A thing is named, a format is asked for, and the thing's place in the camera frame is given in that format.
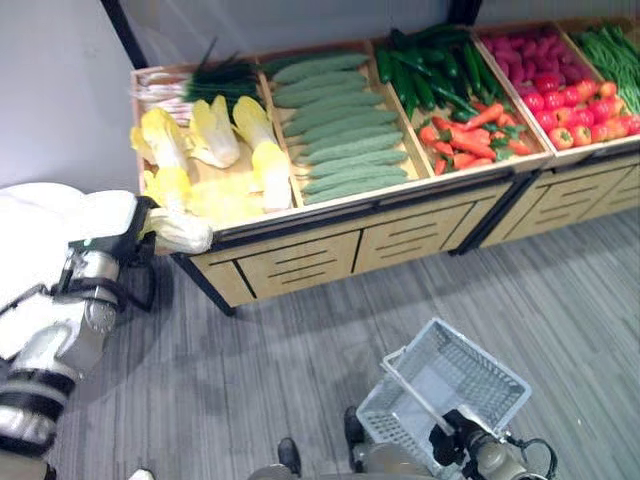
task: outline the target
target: vegetable display stand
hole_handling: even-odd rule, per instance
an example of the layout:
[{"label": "vegetable display stand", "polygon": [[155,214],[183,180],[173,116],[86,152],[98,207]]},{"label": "vegetable display stand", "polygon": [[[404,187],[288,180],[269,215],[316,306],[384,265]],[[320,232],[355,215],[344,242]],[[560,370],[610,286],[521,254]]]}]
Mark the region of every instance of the vegetable display stand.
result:
[{"label": "vegetable display stand", "polygon": [[552,169],[525,191],[483,247],[640,206],[640,154]]},{"label": "vegetable display stand", "polygon": [[[536,40],[537,40],[536,35],[538,35],[538,32],[544,32],[544,34],[548,35],[549,38],[553,38],[553,43],[549,42],[550,44],[552,44],[552,46],[542,45],[541,43],[543,42],[540,42],[539,40],[536,43]],[[563,128],[556,128],[556,127],[563,126],[563,123],[562,123],[563,116],[567,117],[565,119],[567,128],[571,127],[572,124],[575,124],[576,126],[582,125],[581,121],[576,123],[573,120],[569,119],[569,116],[573,118],[574,112],[570,111],[567,108],[565,108],[564,111],[561,111],[563,109],[562,109],[562,105],[560,105],[559,108],[555,109],[555,114],[553,115],[553,118],[549,120],[550,122],[551,121],[556,122],[556,124],[546,126],[546,125],[540,124],[540,121],[546,122],[546,119],[541,120],[541,116],[540,116],[541,114],[539,114],[539,116],[536,117],[534,113],[525,104],[523,97],[520,95],[520,93],[518,93],[518,90],[520,90],[522,95],[527,95],[527,92],[533,93],[527,90],[527,88],[529,88],[527,87],[527,85],[530,83],[529,82],[530,79],[528,78],[529,76],[533,77],[533,80],[535,83],[538,80],[540,81],[543,80],[542,77],[545,77],[545,75],[547,76],[555,75],[556,78],[558,78],[559,85],[563,81],[566,81],[567,85],[578,86],[578,88],[580,88],[580,86],[578,85],[579,79],[578,78],[576,78],[575,80],[573,79],[573,77],[576,75],[578,76],[582,75],[585,79],[592,80],[593,85],[596,85],[596,83],[599,84],[600,82],[604,81],[604,78],[602,77],[600,72],[598,72],[598,70],[587,60],[587,58],[584,56],[582,51],[575,45],[575,43],[569,38],[567,33],[564,30],[562,30],[557,23],[534,22],[534,23],[521,23],[521,24],[513,24],[513,25],[500,25],[495,27],[483,27],[483,28],[475,29],[474,34],[475,34],[474,41],[475,41],[476,47],[478,48],[478,50],[486,60],[487,64],[493,70],[494,74],[500,81],[501,85],[505,88],[505,90],[509,93],[509,95],[514,99],[514,101],[519,107],[519,110],[521,110],[525,115],[529,117],[529,119],[533,123],[534,128],[537,130],[539,137],[545,142],[545,144],[547,145],[547,148],[553,152],[553,157],[554,157],[553,160],[550,161],[544,168],[555,168],[560,166],[573,165],[573,164],[577,164],[578,162],[588,157],[591,158],[592,160],[595,160],[597,158],[605,159],[616,154],[632,153],[637,151],[640,148],[640,134],[625,136],[627,135],[627,133],[619,134],[619,135],[611,135],[611,132],[609,132],[608,138],[613,138],[613,139],[604,140],[604,141],[591,141],[590,139],[586,141],[582,141],[582,139],[580,139],[579,141],[578,139],[576,139],[575,144],[580,146],[573,146],[571,148],[564,149],[565,147],[562,145],[562,141],[563,141],[562,139],[564,137],[559,136],[558,138],[555,138],[554,132],[556,132],[557,130],[558,135],[561,135],[560,132],[565,131]],[[500,50],[501,47],[499,45],[496,46],[496,44],[498,44],[499,42],[509,42],[511,45],[514,45],[514,43],[511,43],[512,41],[513,42],[522,41],[522,42],[525,42],[525,44],[524,46],[518,44],[516,49],[511,48],[511,50],[507,51],[506,53],[502,53],[502,51]],[[526,49],[527,47],[527,42],[531,43],[531,49],[538,48],[544,51],[538,52],[539,55],[535,57],[534,60],[538,62],[537,64],[535,63],[535,61],[533,60],[531,61],[532,70],[528,72],[529,75],[525,73],[524,83],[522,83],[522,85],[518,85],[517,86],[518,90],[517,90],[516,85],[514,85],[506,75],[506,73],[509,73],[512,79],[514,79],[513,72],[509,71],[509,65],[511,64],[507,62],[508,58],[504,57],[504,55],[515,54],[518,57],[520,57],[519,59],[526,60],[527,62],[529,62],[529,58],[526,57],[526,55],[529,55],[530,52],[528,51],[528,49],[527,49],[527,52],[523,51],[523,49]],[[489,45],[489,48],[494,49],[494,53],[492,53],[489,50],[488,45]],[[563,61],[570,62],[568,64],[569,68],[566,69],[567,71],[563,75],[558,76],[558,72],[556,69],[557,65],[556,66],[552,65],[554,58],[550,57],[551,60],[542,58],[543,57],[542,54],[548,54],[552,56],[553,54],[549,52],[552,48],[556,48],[559,52],[559,53],[556,52],[556,54],[560,54],[562,56],[562,59],[559,60],[561,64],[560,73],[563,72],[562,68],[564,68],[562,66],[562,62]],[[498,54],[498,57],[494,56],[498,51],[501,51],[501,53]],[[548,72],[546,69],[546,65],[542,65],[543,63],[551,64],[549,65]],[[536,73],[537,70],[534,70],[534,69],[542,69],[541,70],[542,74],[538,75]],[[540,91],[540,88],[543,88],[543,87],[544,87],[542,91],[543,93],[544,92],[555,93],[555,90],[557,89],[557,86],[556,86],[556,89],[554,89],[553,87],[547,88],[546,85],[545,86],[538,85],[537,90]],[[582,100],[584,101],[586,98],[593,95],[594,95],[594,92],[588,93],[586,96],[582,97]],[[552,100],[551,98],[545,99],[545,103],[550,102],[551,100]],[[546,111],[547,109],[551,110],[552,108],[549,107],[548,105],[545,105],[544,108],[541,108],[541,111]],[[593,124],[594,122],[593,116],[591,116],[588,122],[591,125]],[[551,133],[547,135],[543,127],[547,128]]]}]

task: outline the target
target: wooden display bin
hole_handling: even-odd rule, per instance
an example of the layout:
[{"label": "wooden display bin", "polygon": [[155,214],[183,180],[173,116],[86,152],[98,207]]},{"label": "wooden display bin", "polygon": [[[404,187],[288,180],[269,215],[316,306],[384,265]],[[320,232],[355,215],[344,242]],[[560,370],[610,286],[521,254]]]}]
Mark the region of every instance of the wooden display bin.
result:
[{"label": "wooden display bin", "polygon": [[580,48],[569,38],[566,32],[560,28],[559,24],[556,22],[531,22],[531,23],[518,23],[518,24],[510,24],[510,25],[498,25],[494,27],[482,27],[474,30],[474,42],[476,47],[486,60],[487,64],[493,70],[493,73],[496,75],[500,84],[505,88],[505,90],[509,93],[509,96],[514,99],[516,104],[519,107],[519,110],[523,112],[524,115],[528,116],[531,120],[533,128],[538,132],[539,137],[542,141],[545,142],[547,148],[553,152],[553,160],[548,163],[545,168],[554,168],[560,167],[564,165],[572,165],[576,164],[587,157],[593,158],[606,158],[612,155],[621,154],[624,152],[635,152],[640,149],[640,134],[633,135],[625,138],[619,138],[615,140],[610,140],[607,142],[599,142],[593,143],[591,145],[587,145],[584,147],[574,147],[567,150],[558,150],[549,140],[549,137],[542,130],[538,122],[535,120],[533,114],[529,111],[529,109],[524,104],[524,101],[515,90],[513,84],[509,81],[509,79],[502,72],[500,67],[495,61],[493,55],[487,50],[482,41],[480,40],[480,36],[482,35],[497,35],[497,34],[509,34],[515,32],[522,32],[532,29],[538,28],[546,28],[552,29],[557,32],[560,36],[560,39],[577,55],[577,57],[587,65],[592,72],[594,80],[598,82],[604,81],[602,75],[597,71],[597,69],[589,62],[589,60],[584,56]]},{"label": "wooden display bin", "polygon": [[549,170],[526,190],[483,247],[640,205],[640,154],[565,171]]},{"label": "wooden display bin", "polygon": [[[215,240],[209,253],[177,254],[174,258],[227,314],[233,313],[233,307],[254,300],[455,250],[490,214],[519,172],[539,168],[551,157],[532,133],[530,142],[536,153],[530,158],[437,177],[393,88],[378,81],[368,41],[269,54],[256,61],[324,49],[357,50],[369,55],[360,71],[369,79],[368,88],[383,94],[383,108],[398,113],[397,125],[404,137],[397,148],[408,153],[401,167],[410,181],[305,205],[300,192],[305,185],[304,167],[292,163],[292,207],[267,214],[260,209],[259,195],[246,194],[251,177],[251,152],[246,145],[241,143],[241,159],[226,170],[189,159],[193,187],[210,188],[212,192],[208,208],[195,213],[213,226]],[[194,68],[183,65],[135,71],[133,91],[149,73],[190,72]],[[285,153],[295,155],[283,135],[290,112],[274,107],[271,86],[263,73],[259,73],[258,81],[258,91],[274,120],[276,137]],[[133,106],[138,123],[143,105],[134,98]],[[138,156],[138,168],[142,191],[143,173],[154,167]]]}]

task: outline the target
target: green cucumber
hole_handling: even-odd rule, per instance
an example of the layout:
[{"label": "green cucumber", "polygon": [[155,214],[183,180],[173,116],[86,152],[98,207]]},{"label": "green cucumber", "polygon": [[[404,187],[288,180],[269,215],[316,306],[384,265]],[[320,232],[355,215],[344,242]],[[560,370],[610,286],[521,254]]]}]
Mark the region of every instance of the green cucumber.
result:
[{"label": "green cucumber", "polygon": [[333,175],[329,175],[318,180],[313,180],[302,189],[302,193],[305,195],[313,195],[324,192],[325,190],[331,190],[332,188],[339,187],[345,183],[362,182],[363,180],[369,180],[371,178],[390,176],[406,177],[407,172],[400,167],[392,167],[388,165],[365,165],[340,173],[334,173]]},{"label": "green cucumber", "polygon": [[299,120],[308,115],[317,115],[332,108],[338,107],[355,107],[355,106],[373,106],[382,103],[384,97],[378,93],[371,92],[353,92],[336,95],[335,97],[318,100],[309,105],[298,109],[291,120]]},{"label": "green cucumber", "polygon": [[325,190],[324,192],[316,193],[315,195],[309,195],[305,198],[304,203],[305,205],[312,205],[314,203],[327,202],[336,198],[370,192],[380,188],[392,187],[394,185],[405,183],[406,181],[407,179],[402,176],[386,176],[370,178],[361,182],[344,183],[339,187],[332,188],[331,190]]},{"label": "green cucumber", "polygon": [[284,128],[285,137],[293,137],[306,132],[310,128],[324,125],[325,123],[340,120],[341,118],[351,117],[360,113],[372,112],[373,106],[355,106],[355,107],[338,107],[319,112],[316,115],[306,115],[298,117]]},{"label": "green cucumber", "polygon": [[273,103],[280,108],[299,108],[316,100],[340,95],[346,92],[358,92],[364,87],[365,78],[362,80],[348,80],[338,85],[329,85],[326,87],[312,88],[304,92],[294,92],[280,94],[278,92],[273,96]]},{"label": "green cucumber", "polygon": [[364,153],[377,152],[385,148],[391,148],[400,142],[402,132],[385,133],[379,137],[365,138],[357,142],[347,145],[338,145],[337,147],[329,147],[318,150],[308,157],[296,158],[296,163],[304,165],[317,165],[329,160],[337,160],[339,158],[349,157],[352,155],[360,155]]},{"label": "green cucumber", "polygon": [[351,70],[359,67],[369,57],[363,53],[343,53],[319,60],[305,60],[283,68],[273,76],[277,83],[294,83],[307,77],[339,70]]},{"label": "green cucumber", "polygon": [[328,87],[329,85],[339,85],[343,82],[357,81],[364,85],[367,79],[358,72],[329,72],[313,77],[305,78],[299,82],[285,85],[275,91],[275,95],[284,95],[289,93],[305,92],[312,88]]},{"label": "green cucumber", "polygon": [[364,153],[354,157],[330,160],[313,167],[307,174],[310,178],[322,178],[334,173],[359,167],[361,165],[395,165],[407,159],[406,152],[400,150],[381,150],[379,152]]},{"label": "green cucumber", "polygon": [[395,125],[376,125],[373,127],[356,128],[354,130],[343,130],[341,133],[321,138],[307,145],[306,148],[300,152],[300,155],[311,155],[313,152],[324,148],[344,145],[355,142],[356,140],[362,140],[363,138],[377,137],[385,133],[397,131],[398,128]]},{"label": "green cucumber", "polygon": [[387,110],[373,110],[372,112],[361,113],[351,117],[336,120],[319,127],[310,128],[301,135],[302,143],[310,144],[322,138],[330,137],[353,129],[354,127],[374,127],[394,121],[398,117],[396,112]]}]

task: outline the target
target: white plastic basket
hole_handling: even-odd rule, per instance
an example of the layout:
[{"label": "white plastic basket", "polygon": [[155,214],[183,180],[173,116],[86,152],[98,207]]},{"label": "white plastic basket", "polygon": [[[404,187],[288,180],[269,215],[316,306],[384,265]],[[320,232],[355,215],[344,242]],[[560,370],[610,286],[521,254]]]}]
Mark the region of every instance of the white plastic basket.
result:
[{"label": "white plastic basket", "polygon": [[358,419],[374,442],[403,445],[441,479],[460,469],[433,459],[431,430],[438,423],[450,431],[442,415],[454,408],[470,412],[500,437],[531,396],[524,380],[438,318],[382,367],[388,373],[358,408]]}]

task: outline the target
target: striped carpet floor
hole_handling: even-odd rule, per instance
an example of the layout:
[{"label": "striped carpet floor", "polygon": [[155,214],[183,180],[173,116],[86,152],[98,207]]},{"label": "striped carpet floor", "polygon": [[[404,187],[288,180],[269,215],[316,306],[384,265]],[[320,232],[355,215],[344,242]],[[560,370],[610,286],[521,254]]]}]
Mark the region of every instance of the striped carpet floor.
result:
[{"label": "striped carpet floor", "polygon": [[160,260],[158,304],[123,319],[49,460],[65,480],[125,479],[141,465],[158,480],[244,480],[290,435],[307,474],[345,472],[344,409],[378,382],[385,353],[438,316],[531,384],[511,430],[553,444],[560,479],[636,479],[638,215],[431,256],[234,319]]}]

